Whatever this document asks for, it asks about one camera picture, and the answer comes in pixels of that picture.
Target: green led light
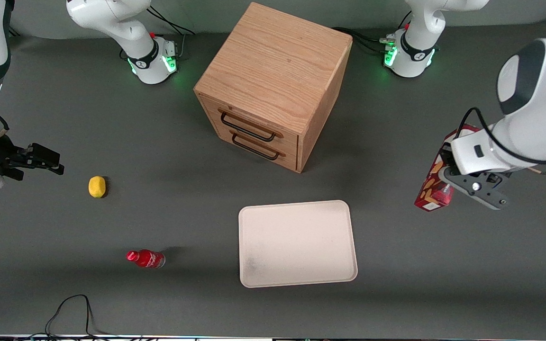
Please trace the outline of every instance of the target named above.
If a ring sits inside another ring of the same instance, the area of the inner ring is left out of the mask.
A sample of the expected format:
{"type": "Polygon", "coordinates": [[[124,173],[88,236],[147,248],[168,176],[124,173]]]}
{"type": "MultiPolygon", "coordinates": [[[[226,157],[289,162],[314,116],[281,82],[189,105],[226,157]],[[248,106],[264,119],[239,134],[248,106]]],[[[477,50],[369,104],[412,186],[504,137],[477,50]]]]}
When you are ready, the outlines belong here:
{"type": "Polygon", "coordinates": [[[130,67],[132,67],[132,73],[136,75],[136,70],[134,69],[134,65],[132,65],[132,62],[130,61],[130,58],[127,59],[128,64],[130,64],[130,67]]]}
{"type": "Polygon", "coordinates": [[[174,57],[161,56],[161,60],[163,60],[165,67],[167,67],[170,73],[176,71],[176,59],[174,57]]]}
{"type": "Polygon", "coordinates": [[[433,59],[433,54],[435,54],[435,48],[431,50],[431,56],[429,56],[429,61],[427,62],[427,66],[431,65],[431,60],[433,59]]]}
{"type": "Polygon", "coordinates": [[[397,55],[397,48],[393,47],[390,51],[387,52],[387,56],[385,56],[385,64],[387,66],[393,65],[393,61],[395,61],[396,55],[397,55]]]}

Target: wooden drawer cabinet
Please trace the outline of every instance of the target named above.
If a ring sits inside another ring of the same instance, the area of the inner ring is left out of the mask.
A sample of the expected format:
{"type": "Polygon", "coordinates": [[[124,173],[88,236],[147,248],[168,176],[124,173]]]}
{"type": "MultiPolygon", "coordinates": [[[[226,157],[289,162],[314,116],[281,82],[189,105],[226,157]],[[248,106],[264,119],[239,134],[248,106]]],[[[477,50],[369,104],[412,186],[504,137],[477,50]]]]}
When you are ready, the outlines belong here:
{"type": "Polygon", "coordinates": [[[222,140],[300,173],[350,50],[349,35],[252,2],[195,94],[222,140]]]}

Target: bottle cap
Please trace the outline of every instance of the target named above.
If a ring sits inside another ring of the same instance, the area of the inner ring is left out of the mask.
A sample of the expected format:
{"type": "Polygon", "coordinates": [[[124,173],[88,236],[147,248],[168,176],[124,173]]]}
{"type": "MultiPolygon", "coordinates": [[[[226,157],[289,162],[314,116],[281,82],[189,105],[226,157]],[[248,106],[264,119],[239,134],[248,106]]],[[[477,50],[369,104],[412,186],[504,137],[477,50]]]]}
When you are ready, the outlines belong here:
{"type": "Polygon", "coordinates": [[[138,259],[137,251],[130,251],[126,254],[126,259],[129,261],[136,261],[138,259]]]}

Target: drawer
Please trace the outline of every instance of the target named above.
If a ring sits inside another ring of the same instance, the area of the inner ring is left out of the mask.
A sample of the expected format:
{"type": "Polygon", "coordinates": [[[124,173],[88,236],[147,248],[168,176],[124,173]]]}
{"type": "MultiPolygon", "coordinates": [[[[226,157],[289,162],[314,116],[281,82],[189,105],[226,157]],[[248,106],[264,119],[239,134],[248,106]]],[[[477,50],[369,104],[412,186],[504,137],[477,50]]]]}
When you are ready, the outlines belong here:
{"type": "Polygon", "coordinates": [[[285,153],[284,151],[273,149],[270,145],[266,145],[266,143],[255,140],[251,136],[247,136],[234,129],[221,130],[218,135],[223,141],[232,143],[249,153],[256,154],[282,167],[296,171],[296,152],[285,153]]]}
{"type": "Polygon", "coordinates": [[[229,108],[225,104],[217,103],[212,99],[201,96],[201,101],[219,135],[232,129],[242,136],[250,137],[251,140],[261,145],[266,145],[286,154],[296,155],[298,147],[298,136],[296,134],[277,128],[265,127],[246,117],[246,115],[238,113],[237,110],[229,108]]]}

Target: wooden cabinet top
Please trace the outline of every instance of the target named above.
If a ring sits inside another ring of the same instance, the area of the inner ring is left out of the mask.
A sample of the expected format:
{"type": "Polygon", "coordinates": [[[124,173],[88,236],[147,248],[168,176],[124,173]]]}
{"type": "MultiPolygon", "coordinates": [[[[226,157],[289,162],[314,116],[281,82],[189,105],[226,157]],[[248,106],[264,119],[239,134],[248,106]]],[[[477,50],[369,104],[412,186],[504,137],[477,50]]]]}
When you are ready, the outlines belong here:
{"type": "Polygon", "coordinates": [[[252,2],[195,90],[303,134],[351,42],[252,2]]]}

